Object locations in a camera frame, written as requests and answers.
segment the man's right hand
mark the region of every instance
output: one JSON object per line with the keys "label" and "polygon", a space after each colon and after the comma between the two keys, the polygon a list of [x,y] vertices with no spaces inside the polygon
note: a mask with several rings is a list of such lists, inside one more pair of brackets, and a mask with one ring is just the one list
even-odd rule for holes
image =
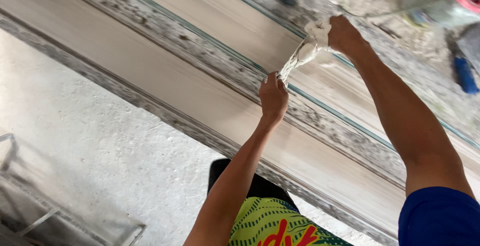
{"label": "man's right hand", "polygon": [[328,33],[328,45],[331,48],[347,57],[354,56],[365,47],[370,48],[370,44],[363,39],[360,32],[346,17],[332,16],[330,25],[332,25],[332,29]]}

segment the yellow patterned shirt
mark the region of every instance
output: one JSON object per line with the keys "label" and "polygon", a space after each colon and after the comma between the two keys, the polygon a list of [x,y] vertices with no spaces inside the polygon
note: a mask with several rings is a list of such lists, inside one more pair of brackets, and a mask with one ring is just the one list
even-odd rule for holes
{"label": "yellow patterned shirt", "polygon": [[243,202],[228,245],[351,246],[296,212],[287,202],[255,197]]}

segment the red lettering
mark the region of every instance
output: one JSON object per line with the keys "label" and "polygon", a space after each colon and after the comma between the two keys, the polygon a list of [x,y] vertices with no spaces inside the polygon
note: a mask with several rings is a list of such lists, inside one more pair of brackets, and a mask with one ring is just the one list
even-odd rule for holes
{"label": "red lettering", "polygon": [[285,236],[285,246],[292,246],[292,238],[290,236]]}
{"label": "red lettering", "polygon": [[315,226],[310,225],[307,231],[305,231],[305,233],[301,237],[301,241],[300,243],[297,244],[297,246],[307,246],[309,243],[317,240],[318,239],[317,236],[312,236],[312,234],[315,233],[316,230],[317,228]]}
{"label": "red lettering", "polygon": [[283,234],[285,234],[285,229],[287,228],[287,221],[285,219],[282,219],[280,221],[280,226],[278,227],[278,233],[272,234],[267,237],[265,242],[263,243],[263,246],[268,246],[272,241],[275,241],[275,244],[273,246],[280,246],[280,243],[282,242]]}

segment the white cloth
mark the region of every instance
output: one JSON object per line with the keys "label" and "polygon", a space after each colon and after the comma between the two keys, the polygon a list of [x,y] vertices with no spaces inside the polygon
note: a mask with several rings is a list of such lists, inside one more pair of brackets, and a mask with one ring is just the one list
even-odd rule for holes
{"label": "white cloth", "polygon": [[332,29],[330,18],[309,22],[304,29],[308,36],[300,43],[290,59],[278,72],[277,77],[281,79],[285,85],[287,85],[287,77],[290,71],[315,59],[319,50],[323,49],[336,53],[335,50],[328,46],[328,33]]}

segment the blue shirt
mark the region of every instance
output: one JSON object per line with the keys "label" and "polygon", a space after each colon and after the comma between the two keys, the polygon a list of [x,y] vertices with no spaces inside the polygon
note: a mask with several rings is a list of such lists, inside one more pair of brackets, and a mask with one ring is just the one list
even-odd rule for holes
{"label": "blue shirt", "polygon": [[480,205],[445,187],[411,193],[398,221],[400,246],[480,246]]}

